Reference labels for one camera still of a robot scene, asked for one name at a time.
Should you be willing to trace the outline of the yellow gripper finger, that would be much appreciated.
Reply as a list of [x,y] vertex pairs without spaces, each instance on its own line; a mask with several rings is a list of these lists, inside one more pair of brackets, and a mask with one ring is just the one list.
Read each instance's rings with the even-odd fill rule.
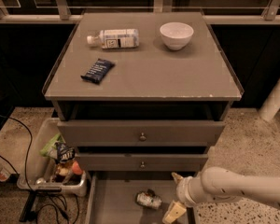
[[162,218],[163,224],[172,224],[178,218],[183,216],[187,211],[187,208],[181,202],[171,201],[166,213]]
[[179,175],[178,173],[176,172],[172,172],[172,178],[174,179],[174,182],[176,184],[179,184],[181,182],[181,180],[183,179],[183,176],[182,175]]

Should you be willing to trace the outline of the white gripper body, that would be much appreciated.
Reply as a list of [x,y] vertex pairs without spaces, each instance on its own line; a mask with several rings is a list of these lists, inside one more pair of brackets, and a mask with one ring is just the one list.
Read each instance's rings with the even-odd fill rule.
[[190,196],[190,184],[193,177],[182,177],[176,184],[176,197],[186,207],[194,207],[196,202]]

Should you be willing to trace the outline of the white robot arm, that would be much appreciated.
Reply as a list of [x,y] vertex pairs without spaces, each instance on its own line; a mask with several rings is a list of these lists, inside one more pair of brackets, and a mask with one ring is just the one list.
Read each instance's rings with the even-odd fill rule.
[[169,212],[191,224],[280,224],[280,78],[261,109],[230,111],[198,176],[175,181]]

